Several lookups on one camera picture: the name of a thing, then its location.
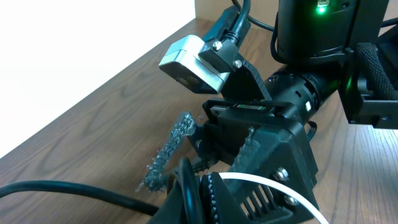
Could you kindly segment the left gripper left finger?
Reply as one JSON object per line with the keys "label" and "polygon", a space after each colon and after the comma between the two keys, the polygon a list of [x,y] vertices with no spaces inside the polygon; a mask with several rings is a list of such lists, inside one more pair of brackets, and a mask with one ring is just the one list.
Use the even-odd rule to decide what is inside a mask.
{"label": "left gripper left finger", "polygon": [[167,198],[147,224],[194,223],[195,209],[190,200],[195,198],[195,176],[188,172],[169,177]]}

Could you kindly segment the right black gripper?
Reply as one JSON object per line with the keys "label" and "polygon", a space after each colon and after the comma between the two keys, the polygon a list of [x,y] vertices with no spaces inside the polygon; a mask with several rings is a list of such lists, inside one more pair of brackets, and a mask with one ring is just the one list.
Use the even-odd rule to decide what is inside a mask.
{"label": "right black gripper", "polygon": [[203,109],[205,131],[218,159],[232,164],[229,191],[251,221],[302,223],[315,218],[318,168],[304,129],[311,118],[305,104],[215,98],[204,102]]}

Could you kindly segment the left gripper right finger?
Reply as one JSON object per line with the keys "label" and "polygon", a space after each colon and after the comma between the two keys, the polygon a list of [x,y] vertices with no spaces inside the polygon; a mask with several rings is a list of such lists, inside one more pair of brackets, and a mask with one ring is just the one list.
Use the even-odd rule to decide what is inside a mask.
{"label": "left gripper right finger", "polygon": [[232,197],[226,184],[217,172],[211,172],[201,178],[200,199],[206,223],[249,223],[248,217]]}

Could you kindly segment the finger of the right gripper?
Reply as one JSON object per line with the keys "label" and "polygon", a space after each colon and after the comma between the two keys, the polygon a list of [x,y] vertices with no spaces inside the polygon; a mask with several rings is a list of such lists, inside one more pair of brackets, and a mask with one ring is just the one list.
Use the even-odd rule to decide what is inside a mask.
{"label": "finger of the right gripper", "polygon": [[166,188],[168,179],[168,175],[164,173],[166,165],[183,139],[193,135],[196,128],[197,124],[190,112],[184,111],[178,116],[165,144],[157,151],[157,155],[152,158],[152,164],[147,165],[148,173],[139,184],[137,191],[144,187],[151,192]]}

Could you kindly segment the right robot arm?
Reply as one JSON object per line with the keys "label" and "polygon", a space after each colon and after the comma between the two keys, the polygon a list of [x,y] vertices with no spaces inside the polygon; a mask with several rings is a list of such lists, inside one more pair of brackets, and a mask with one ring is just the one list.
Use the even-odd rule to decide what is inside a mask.
{"label": "right robot arm", "polygon": [[347,120],[397,128],[397,20],[387,1],[280,1],[263,79],[239,48],[254,18],[234,1],[203,36],[174,42],[160,69],[197,94],[207,121],[184,112],[143,185],[166,190],[152,223],[325,223],[310,147],[322,104],[340,95]]}

